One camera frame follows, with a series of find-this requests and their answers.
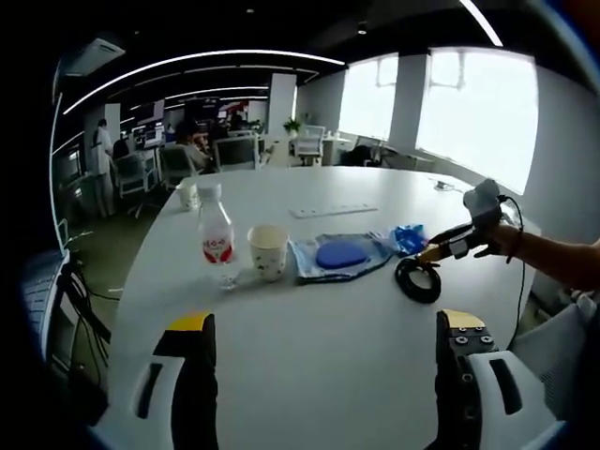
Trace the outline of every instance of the potted plant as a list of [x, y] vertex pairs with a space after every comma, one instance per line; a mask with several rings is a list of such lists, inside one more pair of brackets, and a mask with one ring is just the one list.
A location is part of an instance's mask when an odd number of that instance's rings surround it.
[[300, 122], [298, 122], [295, 119], [292, 119], [290, 117], [290, 119], [283, 124], [283, 127], [285, 128], [285, 130], [288, 132], [288, 135], [294, 139], [298, 136], [298, 130], [300, 129], [300, 127], [302, 126], [302, 124]]

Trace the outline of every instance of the window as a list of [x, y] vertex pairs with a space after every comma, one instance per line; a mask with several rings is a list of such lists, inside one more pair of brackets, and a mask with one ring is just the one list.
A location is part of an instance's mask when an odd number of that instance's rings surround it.
[[537, 134], [533, 60], [487, 49], [431, 52], [417, 148], [522, 194]]
[[395, 54], [351, 65], [344, 79], [339, 129], [387, 141], [397, 75], [398, 56]]

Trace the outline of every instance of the ceiling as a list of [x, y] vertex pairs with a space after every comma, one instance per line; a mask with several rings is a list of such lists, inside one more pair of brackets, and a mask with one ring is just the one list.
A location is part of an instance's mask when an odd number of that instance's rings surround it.
[[[138, 10], [121, 19], [87, 22], [61, 30], [65, 53], [95, 37], [118, 45], [126, 54], [87, 77], [63, 77], [63, 109], [102, 84], [136, 68], [190, 53], [231, 49], [268, 49], [310, 53], [346, 63], [398, 52], [424, 53], [435, 46], [491, 46], [488, 37], [458, 0], [346, 0], [339, 3], [303, 0], [298, 4], [247, 1], [220, 6], [183, 6], [170, 2], [165, 11], [151, 10], [154, 19]], [[585, 83], [569, 51], [553, 31], [520, 0], [475, 2], [490, 21], [507, 50], [531, 54], [538, 64]], [[357, 24], [367, 21], [359, 36]], [[299, 83], [344, 69], [322, 61], [282, 55], [237, 54], [174, 62], [137, 73], [87, 99], [62, 116], [57, 141], [81, 129], [82, 115], [98, 104], [118, 102], [122, 118], [133, 106], [202, 89], [231, 86], [268, 86], [275, 70], [296, 73]], [[257, 95], [257, 91], [228, 92], [227, 96]], [[167, 100], [167, 106], [177, 100]]]

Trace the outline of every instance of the person standing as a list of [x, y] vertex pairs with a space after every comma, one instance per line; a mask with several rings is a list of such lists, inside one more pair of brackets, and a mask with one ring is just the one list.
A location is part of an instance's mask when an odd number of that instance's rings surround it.
[[94, 187], [97, 207], [103, 218], [114, 214], [113, 180], [111, 179], [111, 155], [113, 143], [107, 129], [106, 119], [100, 119], [94, 132], [92, 155], [96, 164]]

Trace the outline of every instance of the bottle label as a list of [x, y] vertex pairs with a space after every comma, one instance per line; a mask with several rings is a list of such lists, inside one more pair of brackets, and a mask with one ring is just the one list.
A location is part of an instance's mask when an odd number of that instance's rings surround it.
[[233, 258], [233, 233], [229, 236], [204, 239], [202, 251], [204, 258], [212, 264], [228, 263]]

